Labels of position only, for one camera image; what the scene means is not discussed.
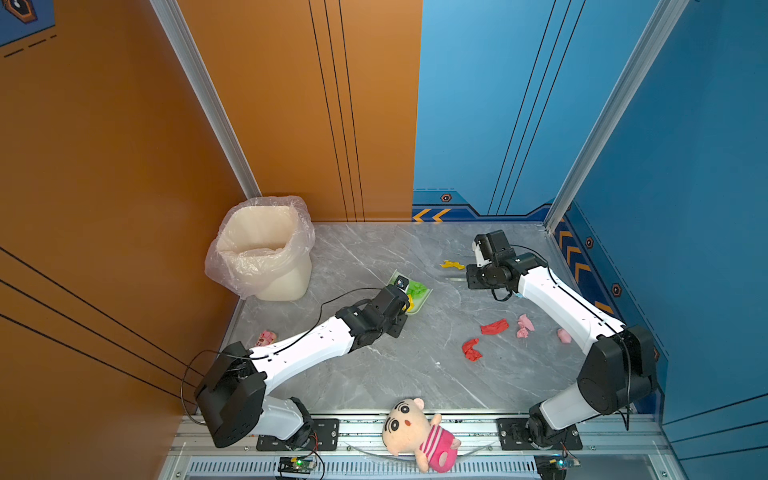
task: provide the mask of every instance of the plush toy head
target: plush toy head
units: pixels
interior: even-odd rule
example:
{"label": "plush toy head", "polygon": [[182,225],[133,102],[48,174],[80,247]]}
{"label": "plush toy head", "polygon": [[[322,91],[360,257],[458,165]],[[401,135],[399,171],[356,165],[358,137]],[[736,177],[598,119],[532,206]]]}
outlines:
{"label": "plush toy head", "polygon": [[423,409],[424,400],[405,399],[387,415],[382,440],[389,453],[412,453],[424,443],[431,426]]}

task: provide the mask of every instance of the black mounting plate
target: black mounting plate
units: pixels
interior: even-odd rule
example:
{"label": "black mounting plate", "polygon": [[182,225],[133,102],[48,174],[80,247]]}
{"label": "black mounting plate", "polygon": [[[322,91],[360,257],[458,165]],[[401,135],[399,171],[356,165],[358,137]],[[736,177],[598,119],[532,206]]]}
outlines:
{"label": "black mounting plate", "polygon": [[[531,443],[531,436],[528,434],[528,428],[525,426],[528,419],[496,419],[496,428],[498,430],[498,439],[502,443],[502,450],[538,450],[546,452],[547,450],[559,450],[560,446],[555,445],[551,449],[539,449]],[[578,434],[576,425],[571,425],[566,429],[565,448],[568,450],[581,450],[584,446],[581,444],[581,437]]]}
{"label": "black mounting plate", "polygon": [[[330,452],[336,450],[339,441],[339,419],[315,419],[314,432],[317,434],[317,450],[319,452]],[[310,438],[309,447],[314,447],[313,438]],[[271,435],[259,435],[259,441],[256,444],[256,450],[259,452],[291,452],[293,451],[288,444]]]}

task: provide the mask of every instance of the pink striped shirt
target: pink striped shirt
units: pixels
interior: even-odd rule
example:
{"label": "pink striped shirt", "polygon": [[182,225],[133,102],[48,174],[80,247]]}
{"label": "pink striped shirt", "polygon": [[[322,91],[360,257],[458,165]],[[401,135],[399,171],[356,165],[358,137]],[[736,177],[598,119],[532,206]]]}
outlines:
{"label": "pink striped shirt", "polygon": [[[429,466],[432,467],[435,472],[446,473],[453,468],[453,465],[456,463],[458,450],[451,449],[453,439],[454,436],[451,432],[445,430],[440,425],[433,425],[429,430],[426,442],[419,446],[419,450],[426,455]],[[448,453],[448,458],[445,460],[445,464],[441,467],[439,459],[440,455],[444,452]]]}

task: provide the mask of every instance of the stuffed animal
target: stuffed animal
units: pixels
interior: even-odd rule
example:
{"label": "stuffed animal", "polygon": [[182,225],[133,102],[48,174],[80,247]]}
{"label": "stuffed animal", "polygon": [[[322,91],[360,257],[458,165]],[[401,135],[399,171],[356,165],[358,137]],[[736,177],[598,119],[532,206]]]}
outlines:
{"label": "stuffed animal", "polygon": [[427,421],[424,400],[405,399],[395,405],[384,421],[382,440],[394,456],[411,453],[422,473],[429,467],[438,473],[446,473],[456,463],[458,447],[462,442],[440,426],[439,413]]}

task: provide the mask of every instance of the plastic bag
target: plastic bag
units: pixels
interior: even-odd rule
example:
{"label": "plastic bag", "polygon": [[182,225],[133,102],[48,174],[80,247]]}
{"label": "plastic bag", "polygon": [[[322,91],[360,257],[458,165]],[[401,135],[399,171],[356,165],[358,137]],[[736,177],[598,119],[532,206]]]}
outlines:
{"label": "plastic bag", "polygon": [[205,274],[242,298],[298,300],[309,283],[314,244],[315,227],[301,197],[251,198],[227,212],[208,249]]}

